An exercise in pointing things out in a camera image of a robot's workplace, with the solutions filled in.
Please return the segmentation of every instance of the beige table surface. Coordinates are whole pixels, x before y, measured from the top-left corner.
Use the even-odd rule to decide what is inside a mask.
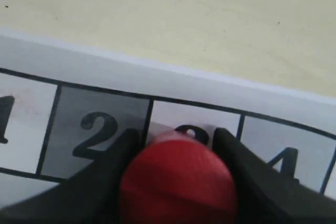
[[[0,0],[0,27],[336,97],[336,0]]]

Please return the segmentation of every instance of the red plastic object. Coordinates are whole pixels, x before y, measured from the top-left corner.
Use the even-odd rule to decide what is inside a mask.
[[[122,224],[234,223],[237,196],[228,168],[204,145],[179,136],[156,137],[127,168]]]

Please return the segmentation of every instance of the gray cell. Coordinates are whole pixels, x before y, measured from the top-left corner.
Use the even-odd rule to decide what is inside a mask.
[[[88,125],[87,120],[82,122],[88,118],[87,115],[107,114],[115,118],[116,131],[100,135],[107,140],[89,147],[90,150],[105,151],[125,129],[144,130],[148,106],[149,100],[146,99],[62,87],[41,173],[70,178],[93,162],[73,155],[78,145],[97,138],[103,129],[103,117],[98,116]]]
[[[336,141],[296,127],[246,117],[241,142],[269,162],[287,147],[298,150],[294,177],[319,191],[336,147]],[[274,166],[279,170],[281,162]]]

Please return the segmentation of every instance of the black border line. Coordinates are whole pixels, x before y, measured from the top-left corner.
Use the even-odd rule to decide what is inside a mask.
[[[144,130],[142,133],[142,139],[141,139],[141,147],[144,147],[146,145],[146,139],[148,136],[148,130],[149,130],[149,125],[151,123],[151,117],[152,117],[152,112],[153,112],[153,106],[154,106],[154,100],[149,100],[148,104],[148,110],[147,110],[147,115],[146,115],[146,121],[144,124]]]
[[[38,159],[38,165],[37,165],[37,169],[36,169],[36,175],[38,175],[38,176],[40,176],[41,172],[42,172],[43,162],[44,162],[44,159],[46,157],[47,147],[48,147],[49,138],[50,138],[50,134],[51,134],[51,129],[53,128],[52,126],[54,124],[54,120],[55,120],[55,116],[56,116],[56,110],[58,108],[58,103],[59,103],[59,99],[60,99],[60,96],[61,96],[61,92],[62,92],[62,87],[60,85],[58,85],[57,89],[56,89],[56,93],[55,93],[54,102],[53,102],[52,107],[51,107],[49,122],[48,122],[48,125],[47,125],[46,134],[45,134],[42,149],[41,149],[41,152],[40,152],[40,158]]]
[[[241,114],[240,115],[240,119],[239,119],[239,125],[238,125],[238,129],[237,129],[237,140],[240,141],[242,134],[243,134],[243,127],[244,127],[244,123],[245,123],[245,114]]]
[[[270,116],[270,115],[264,115],[264,114],[255,113],[255,112],[251,112],[251,111],[234,109],[234,108],[230,108],[230,107],[213,105],[213,104],[202,103],[202,102],[195,102],[195,101],[188,101],[188,100],[182,100],[182,99],[176,99],[176,98],[161,97],[161,96],[157,96],[157,95],[147,95],[147,94],[140,94],[140,93],[114,90],[114,89],[98,88],[98,87],[87,86],[87,85],[83,85],[83,84],[75,84],[75,83],[70,83],[70,82],[65,82],[65,81],[58,81],[58,80],[53,80],[53,79],[49,79],[49,78],[34,76],[32,74],[16,72],[16,71],[4,69],[4,68],[0,68],[0,73],[8,74],[8,75],[11,75],[11,76],[17,76],[17,77],[21,77],[21,78],[26,78],[26,79],[30,79],[30,80],[35,80],[35,81],[50,83],[50,84],[54,84],[54,85],[58,85],[58,86],[69,87],[69,88],[83,89],[83,90],[109,93],[109,94],[116,94],[116,95],[123,95],[123,96],[126,96],[126,97],[147,99],[147,100],[150,100],[150,101],[164,101],[164,102],[171,102],[171,103],[177,103],[177,104],[185,104],[185,105],[198,106],[198,107],[203,107],[203,108],[212,109],[212,110],[229,112],[229,113],[233,113],[233,114],[240,114],[240,116],[244,116],[244,117],[248,116],[248,117],[251,117],[251,118],[258,118],[258,119],[266,120],[266,121],[269,121],[269,122],[276,122],[276,123],[279,123],[279,124],[283,124],[283,125],[295,127],[295,128],[298,128],[298,129],[306,130],[306,131],[316,133],[318,135],[325,136],[325,137],[331,138],[333,140],[336,140],[336,135],[335,134],[317,129],[315,127],[311,127],[311,126],[307,126],[307,125],[304,125],[304,124],[301,124],[301,123],[296,123],[296,122],[293,122],[293,121],[280,119],[280,118],[276,118],[276,117],[273,117],[273,116]],[[334,160],[336,162],[336,154],[334,154],[334,156],[332,157],[332,161],[334,161]],[[329,179],[329,177],[330,177],[330,174],[331,174],[331,171],[332,171],[332,168],[331,168],[332,166],[333,165],[332,165],[332,162],[331,162],[330,166],[328,168],[328,171],[326,173],[326,176],[324,177],[324,180],[323,180],[323,184],[322,184],[323,187],[326,187],[326,185],[328,184],[327,179]],[[7,169],[0,168],[0,172],[5,171],[5,170],[7,170]],[[47,178],[46,176],[40,176],[40,179],[44,179],[44,178],[46,178],[46,180],[47,180],[49,177]]]
[[[22,178],[32,178],[32,179],[44,180],[44,181],[56,182],[56,183],[62,183],[66,181],[65,178],[57,178],[57,177],[51,177],[51,176],[46,176],[46,175],[37,175],[34,173],[26,173],[26,172],[21,172],[18,170],[11,170],[11,169],[1,168],[1,167],[0,167],[0,173],[7,174],[7,175],[14,175],[14,176],[22,177]]]
[[[325,177],[323,179],[323,182],[322,182],[322,186],[321,186],[321,189],[320,189],[321,194],[324,194],[326,192],[325,190],[327,188],[327,185],[328,185],[332,170],[334,169],[335,163],[336,163],[336,148],[335,148],[334,154],[332,155],[329,167],[327,169],[326,175],[325,175]]]

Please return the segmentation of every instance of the printed number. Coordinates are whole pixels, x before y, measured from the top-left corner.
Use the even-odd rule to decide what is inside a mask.
[[[9,120],[10,113],[14,105],[15,98],[13,96],[0,98],[0,143],[7,144],[5,132]]]
[[[193,125],[181,125],[175,129],[176,131],[182,132],[187,134],[200,143],[207,145],[209,142],[209,135],[206,131],[200,127],[193,126]]]
[[[282,160],[280,173],[294,178],[296,162],[298,160],[298,153],[299,151],[297,149],[287,147],[277,156],[275,156],[271,161],[269,161],[268,165],[273,167],[280,160]]]
[[[90,147],[107,141],[117,132],[118,123],[115,118],[103,112],[93,112],[84,116],[81,121],[81,127],[84,130],[92,129],[97,118],[104,119],[103,127],[94,136],[78,145],[72,152],[73,156],[96,159],[99,155],[101,155],[102,151],[92,150]]]

